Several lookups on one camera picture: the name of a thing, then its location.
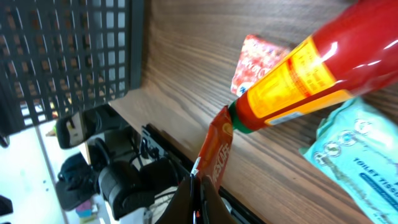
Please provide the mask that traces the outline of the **yellow red sauce bottle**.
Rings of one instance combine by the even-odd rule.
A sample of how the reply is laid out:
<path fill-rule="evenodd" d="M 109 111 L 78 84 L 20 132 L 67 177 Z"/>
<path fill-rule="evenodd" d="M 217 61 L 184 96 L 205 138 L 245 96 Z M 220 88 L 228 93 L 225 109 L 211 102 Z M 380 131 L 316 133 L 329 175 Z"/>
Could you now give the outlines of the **yellow red sauce bottle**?
<path fill-rule="evenodd" d="M 229 107 L 251 133 L 397 82 L 397 0 L 359 1 L 308 36 Z"/>

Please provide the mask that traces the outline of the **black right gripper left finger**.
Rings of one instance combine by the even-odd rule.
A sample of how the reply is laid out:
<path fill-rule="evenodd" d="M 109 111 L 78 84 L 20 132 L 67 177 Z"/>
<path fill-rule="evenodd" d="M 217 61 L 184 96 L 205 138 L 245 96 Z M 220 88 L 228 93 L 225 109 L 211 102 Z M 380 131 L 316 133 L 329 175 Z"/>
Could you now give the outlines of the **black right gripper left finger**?
<path fill-rule="evenodd" d="M 193 224 L 192 180 L 192 175 L 182 180 L 156 224 Z"/>

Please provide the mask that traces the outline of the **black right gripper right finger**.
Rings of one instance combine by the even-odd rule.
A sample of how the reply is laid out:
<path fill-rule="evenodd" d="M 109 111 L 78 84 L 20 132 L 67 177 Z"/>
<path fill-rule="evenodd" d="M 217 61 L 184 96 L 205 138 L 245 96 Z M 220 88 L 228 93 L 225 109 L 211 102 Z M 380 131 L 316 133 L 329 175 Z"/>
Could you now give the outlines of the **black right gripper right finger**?
<path fill-rule="evenodd" d="M 205 221 L 209 224 L 236 224 L 209 177 L 204 176 L 201 179 L 201 187 Z"/>

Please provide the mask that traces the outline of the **red snack packet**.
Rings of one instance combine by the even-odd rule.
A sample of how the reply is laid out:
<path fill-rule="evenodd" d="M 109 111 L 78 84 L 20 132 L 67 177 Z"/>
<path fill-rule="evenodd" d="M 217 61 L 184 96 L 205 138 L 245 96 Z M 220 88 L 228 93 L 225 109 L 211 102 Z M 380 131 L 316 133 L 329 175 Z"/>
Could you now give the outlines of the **red snack packet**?
<path fill-rule="evenodd" d="M 228 107 L 224 106 L 210 123 L 191 174 L 200 179 L 208 177 L 218 190 L 229 159 L 232 141 L 233 124 Z"/>

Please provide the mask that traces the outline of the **teal wet wipes pack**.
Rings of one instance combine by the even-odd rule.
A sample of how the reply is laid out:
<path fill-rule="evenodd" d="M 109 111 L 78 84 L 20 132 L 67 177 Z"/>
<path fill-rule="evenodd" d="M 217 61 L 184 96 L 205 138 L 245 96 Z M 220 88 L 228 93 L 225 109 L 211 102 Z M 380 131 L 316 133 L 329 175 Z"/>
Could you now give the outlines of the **teal wet wipes pack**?
<path fill-rule="evenodd" d="M 397 223 L 397 125 L 362 98 L 323 119 L 315 142 L 299 150 L 374 223 Z"/>

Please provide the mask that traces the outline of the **small red white box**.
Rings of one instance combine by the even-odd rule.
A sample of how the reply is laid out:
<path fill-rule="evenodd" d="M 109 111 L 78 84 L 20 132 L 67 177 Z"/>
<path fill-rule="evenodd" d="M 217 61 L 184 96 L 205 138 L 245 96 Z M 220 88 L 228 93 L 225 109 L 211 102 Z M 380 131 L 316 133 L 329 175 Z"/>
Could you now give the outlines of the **small red white box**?
<path fill-rule="evenodd" d="M 231 92 L 238 97 L 243 95 L 290 51 L 290 48 L 273 44 L 258 35 L 247 35 L 231 81 Z"/>

